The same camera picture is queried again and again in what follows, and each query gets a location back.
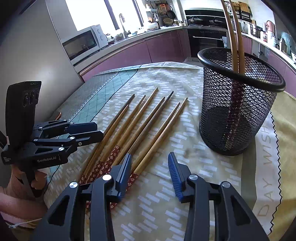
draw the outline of chopsticks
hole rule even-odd
[[[134,141],[133,145],[130,147],[130,149],[128,150],[128,153],[133,155],[138,146],[140,145],[140,143],[143,141],[143,139],[146,137],[146,135],[148,134],[149,130],[152,128],[152,126],[154,125],[155,121],[158,119],[158,117],[161,115],[161,112],[163,111],[165,105],[167,104],[167,102],[169,101],[169,99],[171,98],[171,96],[173,95],[174,91],[172,91],[168,97],[165,99],[165,101],[161,104],[161,106],[159,107],[159,109],[157,110],[157,112],[155,113],[155,115],[151,118],[151,120],[148,122],[148,124],[144,127],[144,130],[140,133],[140,135],[138,136],[138,138]]]
[[[92,171],[91,175],[89,176],[89,178],[88,178],[88,180],[87,180],[86,183],[93,182],[95,180],[97,174],[99,173],[101,167],[104,164],[104,160],[107,159],[107,157],[109,156],[110,152],[113,150],[113,148],[117,144],[119,138],[121,138],[121,135],[126,130],[127,126],[129,125],[129,123],[132,120],[132,118],[134,117],[134,115],[137,113],[137,111],[138,111],[139,107],[141,106],[141,104],[142,104],[143,100],[145,99],[145,97],[146,97],[146,95],[144,95],[140,99],[140,101],[137,103],[136,107],[133,109],[133,111],[130,113],[130,115],[125,120],[125,122],[123,123],[123,125],[120,127],[120,129],[118,130],[118,132],[116,133],[116,135],[113,137],[111,143],[106,147],[106,150],[104,151],[103,156],[97,162],[95,168],[93,169],[93,171]]]
[[[226,5],[223,0],[220,0],[222,3],[224,15],[226,18],[226,24],[228,28],[228,33],[229,33],[229,38],[230,38],[230,47],[231,47],[231,55],[232,55],[232,70],[234,72],[238,72],[238,64],[237,64],[237,45],[235,43],[235,37],[234,37],[234,32],[233,32],[233,27],[232,23],[226,8]]]
[[[183,108],[185,107],[187,101],[187,97],[182,102],[181,106],[179,107],[180,103],[178,103],[173,111],[170,113],[168,118],[165,120],[165,122],[162,124],[161,128],[157,131],[154,138],[151,140],[147,148],[142,151],[142,153],[145,155],[145,157],[138,163],[138,166],[133,171],[133,165],[132,165],[132,173],[128,179],[128,186],[126,188],[126,192],[130,189],[134,181],[139,177],[141,172],[145,169],[145,167],[148,165],[149,161],[151,160],[153,154],[157,151],[157,149],[160,147],[161,142],[164,140],[166,135],[169,133],[169,131],[172,129],[175,121],[177,120],[178,116],[182,112]],[[111,203],[110,208],[114,208],[116,206],[116,203]]]
[[[231,45],[231,55],[232,55],[232,69],[234,72],[238,72],[238,63],[237,63],[237,48],[236,48],[236,42],[234,37],[234,31],[232,27],[232,23],[228,14],[228,11],[226,9],[226,5],[223,0],[221,0],[224,15],[226,18],[228,33],[230,35],[230,45]],[[229,0],[229,4],[233,13],[234,18],[234,25],[237,32],[237,46],[238,46],[238,52],[239,52],[239,73],[244,74],[245,73],[245,59],[244,59],[244,47],[242,42],[242,33],[239,27],[239,22],[237,19],[237,14],[235,12],[235,9],[233,7],[233,4],[231,0]],[[226,124],[226,132],[224,134],[226,138],[226,133],[229,132],[227,135],[225,146],[226,148],[231,148],[231,141],[233,141],[234,134],[237,131],[238,123],[240,120],[240,108],[242,106],[243,102],[243,94],[244,94],[244,84],[241,84],[238,81],[232,80],[232,89],[231,89],[231,103],[229,108],[229,114],[227,117],[227,124]]]
[[[144,114],[144,111],[146,110],[146,108],[148,107],[148,105],[150,104],[152,98],[154,97],[155,93],[158,91],[158,88],[156,87],[152,94],[149,96],[148,100],[146,101],[146,103],[142,106],[142,108],[140,109],[140,111],[137,113],[136,117],[132,120],[131,124],[128,126],[127,130],[124,132],[123,136],[120,138],[120,140],[118,141],[118,144],[115,146],[115,148],[112,150],[111,154],[109,155],[108,159],[104,162],[103,167],[101,168],[101,170],[99,171],[98,175],[96,178],[100,177],[101,175],[103,175],[104,172],[107,172],[108,169],[110,168],[111,164],[113,163],[113,161],[115,160],[115,157],[117,156],[120,148],[123,146],[123,144],[126,142],[126,140],[128,139],[129,135],[131,134],[132,130],[134,129],[134,127],[136,126],[136,124],[138,123],[139,119],[142,117],[142,115]]]
[[[134,173],[139,175],[147,166],[147,164],[149,163],[149,161],[151,160],[152,156],[154,155],[154,153],[158,150],[158,148],[160,147],[162,141],[164,140],[164,138],[168,135],[168,133],[172,130],[173,128],[173,124],[175,123],[175,121],[177,120],[177,118],[179,117],[180,113],[182,112],[183,108],[185,107],[187,101],[187,97],[183,100],[182,104],[180,105],[179,109],[177,110],[177,112],[174,114],[173,118],[170,120],[170,122],[168,123],[168,125],[165,127],[164,131],[161,133],[161,135],[157,138],[156,142],[153,144],[153,146],[151,147],[151,149],[148,151],[148,153],[146,154],[146,156],[143,158],[143,160],[139,163],[139,165],[137,166],[137,168],[135,169]]]
[[[121,113],[124,111],[125,107],[127,105],[130,104],[130,102],[133,100],[133,98],[135,97],[135,94],[133,94],[128,100],[127,102],[122,106],[122,108],[118,111],[118,113],[116,114],[116,116],[112,119],[112,121],[110,122],[110,124],[108,125],[108,127],[106,128],[106,130],[104,131],[104,138],[101,142],[97,143],[95,145],[95,147],[93,148],[91,154],[88,156],[86,162],[85,162],[85,167],[84,167],[84,171],[81,172],[81,176],[79,177],[79,184],[84,184],[86,181],[86,178],[88,178],[88,175],[90,174],[93,166],[95,163],[93,163],[92,161],[98,158],[98,154],[101,153],[101,151],[104,148],[104,145],[107,143],[107,141],[109,140],[110,136],[112,135],[113,131],[115,130],[117,125],[114,125],[115,121],[119,118],[119,116],[121,115]]]
[[[235,12],[235,9],[233,7],[233,4],[231,0],[229,0],[231,11],[233,14],[233,19],[234,19],[234,26],[235,30],[237,33],[237,46],[238,46],[238,51],[239,51],[239,73],[244,74],[245,73],[245,60],[244,60],[244,45],[242,42],[242,32],[239,26],[239,21],[237,19],[237,14]]]
[[[133,144],[133,142],[135,141],[135,139],[139,136],[139,134],[141,133],[141,131],[144,129],[144,127],[148,124],[148,122],[150,121],[150,119],[154,116],[154,114],[156,113],[156,111],[159,109],[159,107],[161,106],[161,104],[164,101],[164,99],[165,98],[163,97],[158,102],[158,104],[154,107],[154,109],[151,111],[151,113],[148,115],[148,117],[144,120],[144,122],[137,129],[136,133],[130,138],[130,140],[128,141],[128,143],[124,146],[123,150],[121,150],[121,146],[119,146],[119,145],[117,145],[114,148],[114,150],[111,152],[109,158],[107,159],[107,162],[101,168],[100,173],[99,173],[99,176],[97,176],[97,178],[99,178],[100,176],[102,176],[102,175],[104,175],[106,173],[109,173],[109,168],[111,166],[115,166],[115,165],[118,165],[120,163],[120,161],[122,160],[123,156],[125,156],[125,154],[127,153],[127,151],[130,148],[130,146]]]

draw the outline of silver screw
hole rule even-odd
[[[103,176],[104,181],[109,181],[111,178],[112,178],[112,176],[109,175],[109,174],[106,174],[106,175]]]
[[[222,186],[225,187],[225,188],[229,188],[230,183],[229,182],[222,182]]]
[[[75,188],[75,187],[78,186],[78,183],[77,183],[77,182],[71,182],[71,183],[69,184],[69,186],[70,186],[70,188]]]
[[[191,175],[189,175],[189,179],[190,179],[190,180],[197,180],[197,179],[198,179],[198,175],[196,175],[196,174],[191,174]]]

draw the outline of cutting board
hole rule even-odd
[[[239,2],[239,6],[241,7],[241,11],[251,13],[251,10],[249,9],[249,5],[244,2]]]

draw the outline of microwave oven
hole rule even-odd
[[[73,65],[108,45],[107,37],[99,24],[82,29],[61,42]]]

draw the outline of window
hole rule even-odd
[[[77,31],[100,24],[104,34],[115,33],[115,27],[104,0],[66,0],[66,3]],[[126,31],[133,32],[141,28],[132,0],[109,0],[109,3],[120,28],[120,13],[125,18]]]
[[[66,0],[66,3],[77,31],[100,24],[104,34],[115,32],[104,0]]]

